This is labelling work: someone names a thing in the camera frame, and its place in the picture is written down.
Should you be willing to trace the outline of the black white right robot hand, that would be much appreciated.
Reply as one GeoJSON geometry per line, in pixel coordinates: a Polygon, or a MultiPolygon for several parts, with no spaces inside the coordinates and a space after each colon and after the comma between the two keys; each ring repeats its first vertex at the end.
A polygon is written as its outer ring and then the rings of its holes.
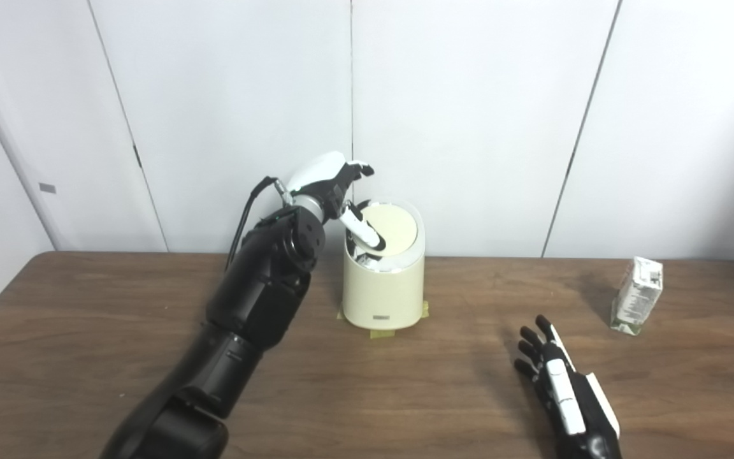
{"type": "Polygon", "coordinates": [[[514,368],[533,386],[554,432],[558,458],[621,458],[621,428],[594,373],[577,371],[559,332],[539,314],[522,326],[514,368]]]}

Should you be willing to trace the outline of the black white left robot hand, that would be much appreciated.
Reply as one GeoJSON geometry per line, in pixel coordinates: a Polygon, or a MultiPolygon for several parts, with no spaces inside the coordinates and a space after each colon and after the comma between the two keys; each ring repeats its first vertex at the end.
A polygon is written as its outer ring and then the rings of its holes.
{"type": "Polygon", "coordinates": [[[369,163],[347,160],[340,152],[330,152],[295,172],[288,181],[284,197],[288,204],[308,209],[322,224],[329,220],[340,221],[363,244],[382,251],[384,238],[347,198],[355,181],[373,174],[375,170],[369,163]]]}

